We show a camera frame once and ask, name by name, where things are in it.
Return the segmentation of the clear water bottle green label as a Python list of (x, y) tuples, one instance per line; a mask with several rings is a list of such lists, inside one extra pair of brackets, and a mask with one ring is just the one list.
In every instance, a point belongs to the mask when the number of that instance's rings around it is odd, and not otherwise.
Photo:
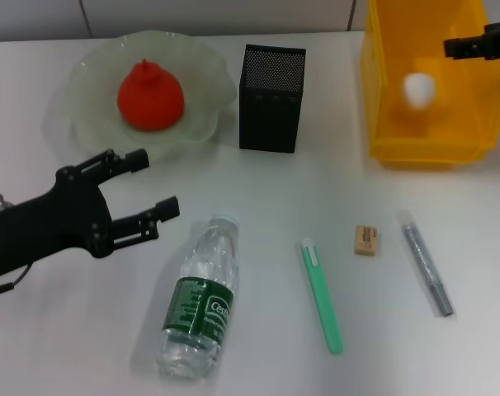
[(158, 348), (162, 375), (201, 380), (214, 371), (239, 280), (238, 221), (214, 214), (181, 265)]

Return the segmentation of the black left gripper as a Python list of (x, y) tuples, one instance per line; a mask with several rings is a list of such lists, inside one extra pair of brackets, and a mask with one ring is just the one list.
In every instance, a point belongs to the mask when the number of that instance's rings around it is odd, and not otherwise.
[(118, 250), (158, 239), (157, 223), (180, 215), (175, 196), (112, 221), (99, 188), (113, 177), (149, 166), (143, 148), (124, 157), (108, 149), (57, 171), (54, 186), (44, 195), (0, 211), (0, 276), (64, 249), (82, 248), (104, 257), (112, 243)]

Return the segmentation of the orange fruit with nub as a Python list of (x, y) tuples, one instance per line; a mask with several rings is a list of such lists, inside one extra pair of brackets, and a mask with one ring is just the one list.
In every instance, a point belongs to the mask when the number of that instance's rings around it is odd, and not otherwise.
[(181, 84), (157, 63), (143, 59), (121, 83), (116, 104), (123, 119), (146, 132), (165, 130), (183, 116)]

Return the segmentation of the black mesh pen holder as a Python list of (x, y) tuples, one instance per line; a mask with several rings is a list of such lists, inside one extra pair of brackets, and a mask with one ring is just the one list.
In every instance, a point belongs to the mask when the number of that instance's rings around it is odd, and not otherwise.
[(238, 93), (241, 149), (295, 151), (305, 56), (305, 49), (246, 46)]

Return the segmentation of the green pen white clip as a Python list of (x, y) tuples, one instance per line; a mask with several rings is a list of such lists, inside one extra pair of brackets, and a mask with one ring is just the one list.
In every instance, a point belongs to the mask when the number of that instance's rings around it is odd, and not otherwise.
[(342, 333), (334, 311), (323, 264), (317, 246), (311, 238), (302, 240), (301, 252), (328, 350), (332, 354), (339, 355), (344, 350)]

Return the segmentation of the yellow plastic storage bin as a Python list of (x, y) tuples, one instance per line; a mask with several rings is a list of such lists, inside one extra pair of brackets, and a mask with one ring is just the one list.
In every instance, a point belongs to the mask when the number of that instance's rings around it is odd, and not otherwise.
[[(369, 0), (361, 81), (369, 154), (395, 167), (448, 167), (484, 158), (500, 136), (500, 61), (452, 59), (444, 41), (482, 35), (483, 0)], [(436, 98), (412, 108), (409, 73), (436, 80)]]

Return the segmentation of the beige eraser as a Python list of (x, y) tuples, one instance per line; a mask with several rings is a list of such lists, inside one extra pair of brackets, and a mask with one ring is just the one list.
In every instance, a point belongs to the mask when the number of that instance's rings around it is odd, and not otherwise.
[(378, 236), (376, 227), (358, 225), (355, 232), (355, 254), (374, 256), (378, 252)]

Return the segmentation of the pale green glass fruit plate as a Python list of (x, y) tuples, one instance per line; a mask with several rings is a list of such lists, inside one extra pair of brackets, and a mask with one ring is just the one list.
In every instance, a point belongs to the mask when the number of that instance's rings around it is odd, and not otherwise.
[[(153, 133), (128, 125), (117, 106), (121, 82), (142, 59), (171, 73), (185, 102), (183, 117), (174, 126)], [(226, 60), (215, 49), (188, 35), (140, 31), (106, 41), (73, 68), (64, 91), (64, 113), (90, 154), (114, 149), (124, 155), (142, 148), (156, 162), (209, 140), (221, 112), (236, 97)]]

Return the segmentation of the grey pen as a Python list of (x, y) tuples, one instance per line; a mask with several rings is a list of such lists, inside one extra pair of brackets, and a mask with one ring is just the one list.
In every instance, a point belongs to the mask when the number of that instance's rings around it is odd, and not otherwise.
[(439, 314), (444, 318), (450, 317), (454, 314), (454, 309), (416, 221), (407, 210), (399, 211), (397, 217), (402, 234)]

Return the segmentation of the white paper ball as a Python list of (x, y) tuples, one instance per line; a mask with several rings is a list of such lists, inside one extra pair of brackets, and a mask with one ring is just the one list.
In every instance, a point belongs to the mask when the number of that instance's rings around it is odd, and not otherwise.
[(403, 80), (403, 94), (412, 108), (427, 108), (436, 98), (436, 80), (430, 74), (409, 73)]

